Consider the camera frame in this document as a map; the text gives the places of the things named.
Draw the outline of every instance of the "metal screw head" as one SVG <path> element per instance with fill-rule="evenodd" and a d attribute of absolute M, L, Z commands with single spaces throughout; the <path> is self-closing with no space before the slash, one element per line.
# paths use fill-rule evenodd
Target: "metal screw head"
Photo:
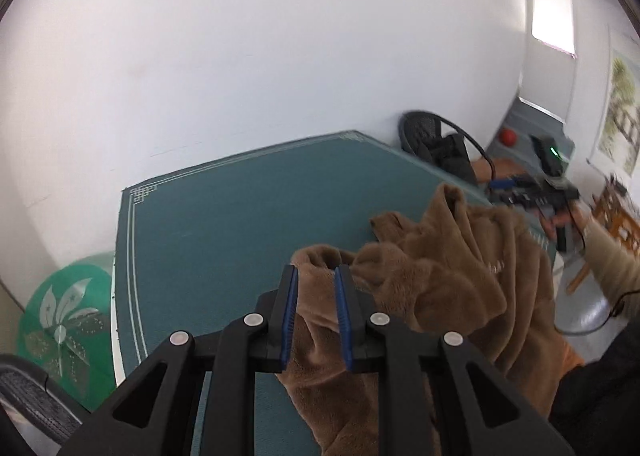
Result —
<path fill-rule="evenodd" d="M 189 340 L 189 334 L 186 331 L 174 331 L 169 337 L 169 341 L 174 346 L 182 346 Z"/>
<path fill-rule="evenodd" d="M 389 318 L 389 315 L 387 315 L 386 313 L 377 311 L 371 314 L 371 317 L 369 317 L 369 320 L 376 326 L 386 326 L 387 324 L 389 324 L 389 321 L 391 319 Z"/>
<path fill-rule="evenodd" d="M 444 334 L 444 341 L 449 346 L 460 346 L 462 344 L 462 335 L 460 335 L 457 331 L 448 331 Z"/>
<path fill-rule="evenodd" d="M 259 313 L 250 313 L 244 316 L 244 323 L 247 326 L 259 326 L 264 321 L 264 318 Z"/>

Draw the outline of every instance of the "black chair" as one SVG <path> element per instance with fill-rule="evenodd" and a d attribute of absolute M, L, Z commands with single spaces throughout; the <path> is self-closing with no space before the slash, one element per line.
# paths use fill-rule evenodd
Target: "black chair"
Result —
<path fill-rule="evenodd" d="M 442 136 L 443 124 L 454 128 L 456 132 Z M 494 163 L 484 149 L 464 129 L 440 115 L 423 111 L 407 112 L 398 123 L 398 135 L 405 152 L 477 185 L 478 180 L 466 152 L 466 138 L 487 160 L 492 170 L 492 179 L 495 179 Z"/>
<path fill-rule="evenodd" d="M 40 432 L 62 445 L 90 415 L 36 364 L 0 355 L 0 395 Z M 0 446 L 8 456 L 35 456 L 0 406 Z"/>

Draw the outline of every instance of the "beige sleeve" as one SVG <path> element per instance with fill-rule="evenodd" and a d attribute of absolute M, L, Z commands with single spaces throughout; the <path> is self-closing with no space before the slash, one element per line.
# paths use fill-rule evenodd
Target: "beige sleeve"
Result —
<path fill-rule="evenodd" d="M 640 259 L 636 258 L 595 220 L 584 227 L 584 259 L 613 306 L 630 290 L 640 290 Z M 623 315 L 631 318 L 640 312 L 640 294 L 625 297 Z"/>

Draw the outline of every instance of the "person's hand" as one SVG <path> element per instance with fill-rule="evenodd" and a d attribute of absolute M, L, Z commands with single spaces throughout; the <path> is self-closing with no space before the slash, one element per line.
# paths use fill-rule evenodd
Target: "person's hand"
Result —
<path fill-rule="evenodd" d="M 578 203 L 573 201 L 569 204 L 569 207 L 570 210 L 559 211 L 550 218 L 545 218 L 539 211 L 534 212 L 534 214 L 536 214 L 540 219 L 540 226 L 542 226 L 542 229 L 550 240 L 556 240 L 556 227 L 564 227 L 568 224 L 574 224 L 575 221 L 575 225 L 578 227 L 580 232 L 582 232 L 584 227 L 587 225 L 589 217 L 585 216 L 580 210 Z"/>

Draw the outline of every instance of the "red ball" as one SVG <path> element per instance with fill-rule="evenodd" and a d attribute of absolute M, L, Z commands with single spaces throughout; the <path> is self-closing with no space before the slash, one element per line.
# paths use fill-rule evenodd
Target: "red ball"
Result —
<path fill-rule="evenodd" d="M 502 128 L 498 134 L 498 140 L 507 147 L 513 147 L 518 141 L 518 135 L 513 129 Z"/>

